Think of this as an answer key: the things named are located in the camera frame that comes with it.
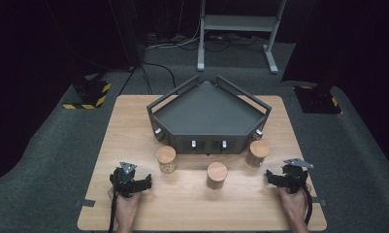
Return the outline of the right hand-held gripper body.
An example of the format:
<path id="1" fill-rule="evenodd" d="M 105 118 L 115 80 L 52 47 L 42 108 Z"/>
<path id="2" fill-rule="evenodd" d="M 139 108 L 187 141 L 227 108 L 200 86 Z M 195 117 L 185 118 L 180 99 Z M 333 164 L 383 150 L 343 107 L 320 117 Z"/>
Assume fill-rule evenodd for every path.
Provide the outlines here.
<path id="1" fill-rule="evenodd" d="M 302 189 L 308 192 L 307 178 L 308 170 L 313 168 L 313 165 L 304 161 L 301 158 L 291 158 L 284 160 L 285 165 L 282 167 L 282 172 L 286 178 L 287 191 L 292 194 Z"/>

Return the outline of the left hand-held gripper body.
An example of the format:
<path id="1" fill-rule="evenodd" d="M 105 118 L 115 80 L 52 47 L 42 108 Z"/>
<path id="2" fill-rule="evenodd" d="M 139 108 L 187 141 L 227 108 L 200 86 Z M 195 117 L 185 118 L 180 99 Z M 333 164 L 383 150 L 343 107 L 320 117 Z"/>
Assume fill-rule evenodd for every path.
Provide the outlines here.
<path id="1" fill-rule="evenodd" d="M 133 193 L 144 190 L 144 181 L 135 181 L 135 173 L 135 164 L 120 162 L 120 168 L 115 175 L 115 187 L 125 198 L 130 198 Z"/>

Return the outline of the glass jar with wooden lid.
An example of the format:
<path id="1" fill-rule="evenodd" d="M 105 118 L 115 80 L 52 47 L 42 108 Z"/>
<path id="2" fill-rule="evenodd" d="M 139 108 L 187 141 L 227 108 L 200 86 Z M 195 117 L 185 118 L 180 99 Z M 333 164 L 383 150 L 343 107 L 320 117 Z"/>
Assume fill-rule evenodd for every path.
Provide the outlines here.
<path id="1" fill-rule="evenodd" d="M 227 167 L 223 163 L 213 162 L 207 169 L 207 186 L 211 189 L 220 189 L 227 176 Z"/>
<path id="2" fill-rule="evenodd" d="M 260 167 L 269 152 L 270 148 L 267 143 L 263 141 L 254 141 L 249 145 L 245 161 L 251 167 Z"/>
<path id="3" fill-rule="evenodd" d="M 163 146 L 157 150 L 156 158 L 162 173 L 171 174 L 176 170 L 176 156 L 176 151 L 170 146 Z"/>

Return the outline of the dark grey corner rack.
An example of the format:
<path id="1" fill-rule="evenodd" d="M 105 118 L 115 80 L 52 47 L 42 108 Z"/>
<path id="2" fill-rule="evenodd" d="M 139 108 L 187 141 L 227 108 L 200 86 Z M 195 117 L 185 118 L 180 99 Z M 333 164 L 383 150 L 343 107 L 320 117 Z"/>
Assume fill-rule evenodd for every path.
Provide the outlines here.
<path id="1" fill-rule="evenodd" d="M 238 154 L 263 136 L 272 107 L 222 77 L 196 76 L 146 106 L 154 137 L 181 154 Z"/>

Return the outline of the person's left hand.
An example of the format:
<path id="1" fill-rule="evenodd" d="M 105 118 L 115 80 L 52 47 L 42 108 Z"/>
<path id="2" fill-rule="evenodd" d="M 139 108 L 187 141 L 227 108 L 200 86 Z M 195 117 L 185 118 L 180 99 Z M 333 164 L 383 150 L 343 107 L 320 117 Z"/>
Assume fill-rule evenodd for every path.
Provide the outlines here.
<path id="1" fill-rule="evenodd" d="M 134 193 L 130 198 L 117 195 L 115 218 L 119 226 L 131 227 L 138 211 L 141 192 Z"/>

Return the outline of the person's right hand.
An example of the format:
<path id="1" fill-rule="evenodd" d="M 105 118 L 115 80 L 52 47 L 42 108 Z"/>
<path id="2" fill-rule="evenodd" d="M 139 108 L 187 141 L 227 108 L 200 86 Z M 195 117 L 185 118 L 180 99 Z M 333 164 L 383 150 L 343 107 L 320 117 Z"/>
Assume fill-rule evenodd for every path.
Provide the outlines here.
<path id="1" fill-rule="evenodd" d="M 287 219 L 292 223 L 304 223 L 308 212 L 308 198 L 303 189 L 289 193 L 285 187 L 278 186 L 282 209 Z"/>

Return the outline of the black base with striped tape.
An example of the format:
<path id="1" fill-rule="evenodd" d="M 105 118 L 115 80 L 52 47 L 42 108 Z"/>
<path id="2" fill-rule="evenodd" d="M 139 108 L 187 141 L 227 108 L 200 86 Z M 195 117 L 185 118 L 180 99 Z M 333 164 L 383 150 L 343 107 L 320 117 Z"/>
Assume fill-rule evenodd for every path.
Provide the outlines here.
<path id="1" fill-rule="evenodd" d="M 61 104 L 66 110 L 85 109 L 92 110 L 100 108 L 105 102 L 111 85 L 97 77 L 76 78 L 63 96 Z"/>
<path id="2" fill-rule="evenodd" d="M 302 111 L 306 114 L 338 115 L 341 113 L 337 99 L 332 95 L 329 86 L 318 84 L 316 86 L 295 86 Z"/>

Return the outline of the dark curtain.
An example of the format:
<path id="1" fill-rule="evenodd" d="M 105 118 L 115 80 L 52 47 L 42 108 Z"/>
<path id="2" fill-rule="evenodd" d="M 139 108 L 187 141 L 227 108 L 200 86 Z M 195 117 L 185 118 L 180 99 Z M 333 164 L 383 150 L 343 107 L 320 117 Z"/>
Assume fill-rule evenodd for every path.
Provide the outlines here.
<path id="1" fill-rule="evenodd" d="M 389 162 L 389 0 L 315 0 L 282 79 L 340 88 Z"/>
<path id="2" fill-rule="evenodd" d="M 11 171 L 76 74 L 129 63 L 115 0 L 0 0 L 0 178 Z"/>

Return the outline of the grey metal stand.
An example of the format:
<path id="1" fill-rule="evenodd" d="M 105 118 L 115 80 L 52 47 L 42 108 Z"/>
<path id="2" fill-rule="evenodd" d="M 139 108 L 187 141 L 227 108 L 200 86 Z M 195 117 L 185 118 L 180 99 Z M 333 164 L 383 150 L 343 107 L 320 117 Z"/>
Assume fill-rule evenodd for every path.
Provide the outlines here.
<path id="1" fill-rule="evenodd" d="M 270 33 L 269 41 L 262 47 L 262 49 L 265 53 L 271 73 L 277 74 L 278 68 L 272 53 L 272 48 L 276 39 L 276 33 L 282 19 L 282 14 L 285 9 L 286 2 L 287 0 L 279 0 L 278 10 L 274 17 L 249 17 L 207 15 L 206 0 L 201 0 L 197 70 L 203 71 L 205 69 L 205 34 L 208 30 L 252 31 Z"/>

